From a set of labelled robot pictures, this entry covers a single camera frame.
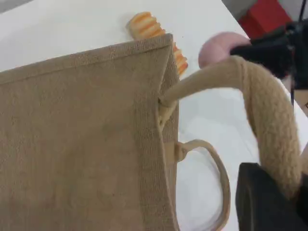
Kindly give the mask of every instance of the pink object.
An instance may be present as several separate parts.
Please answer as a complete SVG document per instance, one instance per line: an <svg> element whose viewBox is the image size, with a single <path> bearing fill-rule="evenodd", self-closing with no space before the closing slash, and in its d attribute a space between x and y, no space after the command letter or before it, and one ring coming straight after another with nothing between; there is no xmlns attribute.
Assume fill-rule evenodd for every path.
<svg viewBox="0 0 308 231"><path fill-rule="evenodd" d="M230 50L239 45L250 44L249 39L234 32L222 32L203 44L199 57L199 67L220 62L230 56Z"/></svg>

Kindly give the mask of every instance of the rope handle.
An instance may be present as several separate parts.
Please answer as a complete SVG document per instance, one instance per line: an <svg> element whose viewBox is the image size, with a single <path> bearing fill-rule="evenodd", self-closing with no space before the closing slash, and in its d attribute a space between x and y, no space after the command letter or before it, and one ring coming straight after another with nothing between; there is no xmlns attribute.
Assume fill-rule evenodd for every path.
<svg viewBox="0 0 308 231"><path fill-rule="evenodd" d="M222 230L225 225L227 224L227 221L229 219L230 215L230 206L231 206L231 193L230 193L230 183L229 183L229 177L227 174L227 171L225 169L225 166L223 165L219 155L217 154L215 148L208 142L203 140L192 140L187 143L180 143L178 142L178 145L181 149L181 152L183 155L180 157L180 160L183 160L188 152L192 151L193 149L202 147L208 150L211 157L215 161L217 168L220 172L220 184L222 187L222 195L223 195L223 206L221 214L217 220L217 223L213 230L220 231Z"/></svg>
<svg viewBox="0 0 308 231"><path fill-rule="evenodd" d="M231 56L175 84L158 100L160 128L163 129L179 99L223 87L242 91L247 118L258 141L261 165L286 198L295 197L301 184L301 165L293 108L278 81L262 66Z"/></svg>

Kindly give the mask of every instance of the red object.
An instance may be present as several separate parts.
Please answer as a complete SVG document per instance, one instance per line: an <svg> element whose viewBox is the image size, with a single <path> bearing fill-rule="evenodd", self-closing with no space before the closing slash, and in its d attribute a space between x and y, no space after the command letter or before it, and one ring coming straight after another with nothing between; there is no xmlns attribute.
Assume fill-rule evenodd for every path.
<svg viewBox="0 0 308 231"><path fill-rule="evenodd" d="M258 0L239 23L249 38L255 39L291 21L277 0Z"/></svg>

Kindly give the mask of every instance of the burlap tote bag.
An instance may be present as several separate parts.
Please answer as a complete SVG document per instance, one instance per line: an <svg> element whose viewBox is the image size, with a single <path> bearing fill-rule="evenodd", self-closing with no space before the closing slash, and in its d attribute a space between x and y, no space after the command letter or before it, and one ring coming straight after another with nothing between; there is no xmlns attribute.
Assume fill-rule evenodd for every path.
<svg viewBox="0 0 308 231"><path fill-rule="evenodd" d="M165 35L0 74L1 230L178 230L176 164L198 146L220 171L224 202L213 230L222 229L226 170L207 142L177 139L178 99L215 87L243 91L261 163L291 198L300 182L298 140L274 77L233 57L178 83ZM287 136L275 119L291 125Z"/></svg>

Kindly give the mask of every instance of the bag handle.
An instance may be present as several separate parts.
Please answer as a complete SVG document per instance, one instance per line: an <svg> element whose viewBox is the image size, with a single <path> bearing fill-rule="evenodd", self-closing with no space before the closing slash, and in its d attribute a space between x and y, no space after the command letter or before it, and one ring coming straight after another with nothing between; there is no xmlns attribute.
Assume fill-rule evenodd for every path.
<svg viewBox="0 0 308 231"><path fill-rule="evenodd" d="M261 165L288 199L295 197L301 182L301 165L293 107L275 77L262 66L232 56L180 81L158 100L161 129L179 99L222 87L242 91L248 121L258 141Z"/></svg>
<svg viewBox="0 0 308 231"><path fill-rule="evenodd" d="M211 157L215 161L217 168L220 172L220 183L222 187L223 205L222 205L221 214L213 230L215 231L222 230L222 228L227 224L227 221L230 215L230 206L231 206L230 183L229 183L229 177L225 169L225 166L223 165L215 148L206 141L192 140L187 143L178 142L178 145L180 146L181 153L182 153L179 161L183 160L188 152L192 151L193 149L199 148L199 147L207 149Z"/></svg>

